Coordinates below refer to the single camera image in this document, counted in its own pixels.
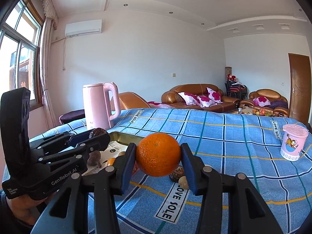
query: blue plaid tablecloth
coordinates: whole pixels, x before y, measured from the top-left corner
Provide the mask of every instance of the blue plaid tablecloth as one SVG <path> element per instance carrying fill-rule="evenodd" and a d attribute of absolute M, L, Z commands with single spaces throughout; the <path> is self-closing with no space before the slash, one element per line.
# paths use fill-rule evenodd
<path fill-rule="evenodd" d="M 278 122 L 281 136 L 285 124 L 302 123 L 289 118 L 220 114 L 200 110 L 142 109 L 134 123 L 129 123 L 138 109 L 123 110 L 109 130 L 147 136 L 164 132 L 180 144 L 188 143 L 194 155 L 220 173 L 245 173 L 273 212 L 284 233 L 295 233 L 311 210 L 312 158 L 308 135 L 300 159 L 285 160 L 280 154 L 281 140 L 272 131 L 271 120 Z M 65 124 L 32 140 L 52 134 L 86 131 L 85 119 Z M 179 215 L 174 223 L 157 217 L 172 190 L 165 177 L 151 177 L 141 171 L 130 182 L 123 196 L 115 196 L 121 233 L 195 233 L 201 196 L 184 192 Z M 89 230 L 94 233 L 93 198 L 89 198 Z M 223 196 L 222 233 L 227 233 L 228 199 Z"/>

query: cup lid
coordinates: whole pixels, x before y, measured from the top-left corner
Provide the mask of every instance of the cup lid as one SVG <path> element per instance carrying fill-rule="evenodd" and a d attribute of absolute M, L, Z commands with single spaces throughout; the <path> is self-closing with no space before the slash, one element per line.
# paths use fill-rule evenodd
<path fill-rule="evenodd" d="M 283 131 L 296 136 L 298 138 L 305 138 L 308 136 L 309 132 L 306 128 L 296 125 L 296 124 L 287 124 L 283 125 Z"/>
<path fill-rule="evenodd" d="M 85 84 L 83 88 L 94 87 L 94 86 L 103 86 L 103 83 Z"/>

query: brown leather armchair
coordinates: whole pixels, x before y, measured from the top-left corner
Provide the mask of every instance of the brown leather armchair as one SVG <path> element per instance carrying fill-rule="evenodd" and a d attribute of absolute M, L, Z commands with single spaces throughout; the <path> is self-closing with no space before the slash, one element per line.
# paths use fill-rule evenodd
<path fill-rule="evenodd" d="M 119 103 L 121 110 L 128 110 L 133 108 L 150 108 L 149 103 L 147 103 L 138 94 L 127 91 L 119 93 Z M 115 110 L 114 101 L 111 99 L 110 106 L 112 111 Z"/>
<path fill-rule="evenodd" d="M 198 105 L 187 105 L 184 99 L 178 94 L 180 92 L 188 92 L 194 95 L 208 96 L 207 87 L 220 93 L 222 103 L 218 103 L 217 105 L 211 107 L 201 108 Z M 170 91 L 167 91 L 162 95 L 161 101 L 162 103 L 171 105 L 174 108 L 205 110 L 216 113 L 224 113 L 233 110 L 239 104 L 238 98 L 223 96 L 223 91 L 217 86 L 206 83 L 183 84 L 175 86 Z"/>
<path fill-rule="evenodd" d="M 270 108 L 267 106 L 264 107 L 260 107 L 258 105 L 255 105 L 255 103 L 253 102 L 254 98 L 257 97 L 266 97 L 270 102 L 274 101 L 274 100 L 282 100 L 285 101 L 286 103 L 288 103 L 287 99 L 285 97 L 283 97 L 282 95 L 280 95 L 278 92 L 274 91 L 274 90 L 270 90 L 270 89 L 260 89 L 257 91 L 253 91 L 249 94 L 249 99 L 245 99 L 242 100 L 240 102 L 239 107 L 242 108 L 244 106 L 249 106 L 251 108 L 257 109 L 259 110 L 260 108 L 264 108 L 267 111 L 271 111 L 274 113 L 274 115 L 276 117 L 289 117 L 289 110 L 284 108 L 284 107 L 277 107 L 277 108 Z"/>

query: kettle handle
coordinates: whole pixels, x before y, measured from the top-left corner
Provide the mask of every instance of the kettle handle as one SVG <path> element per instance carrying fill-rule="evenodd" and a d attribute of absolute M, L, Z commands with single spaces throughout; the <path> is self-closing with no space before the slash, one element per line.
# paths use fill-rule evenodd
<path fill-rule="evenodd" d="M 118 94 L 117 85 L 115 83 L 104 83 L 103 88 L 104 88 L 104 91 L 105 91 L 105 89 L 108 89 L 113 93 L 115 114 L 110 115 L 109 120 L 116 119 L 120 116 L 120 113 L 121 113 L 121 107 L 120 107 L 120 102 L 119 102 L 119 94 Z"/>

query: pink floral pillow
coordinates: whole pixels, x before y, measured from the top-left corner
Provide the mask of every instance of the pink floral pillow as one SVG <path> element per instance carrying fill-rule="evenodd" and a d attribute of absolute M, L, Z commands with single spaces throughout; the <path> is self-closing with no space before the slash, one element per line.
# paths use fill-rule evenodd
<path fill-rule="evenodd" d="M 216 103 L 222 103 L 221 102 L 221 95 L 220 93 L 210 89 L 207 87 L 207 91 L 208 91 L 208 98 L 210 98 L 211 100 L 213 100 Z"/>
<path fill-rule="evenodd" d="M 199 100 L 197 97 L 191 93 L 180 92 L 178 93 L 184 100 L 187 105 L 198 105 L 200 106 Z"/>
<path fill-rule="evenodd" d="M 271 104 L 270 101 L 263 96 L 253 99 L 253 102 L 255 103 L 255 105 L 259 105 L 261 107 Z"/>
<path fill-rule="evenodd" d="M 210 98 L 206 96 L 197 96 L 197 99 L 199 100 L 200 107 L 210 107 L 217 105 L 216 102 L 212 101 Z"/>

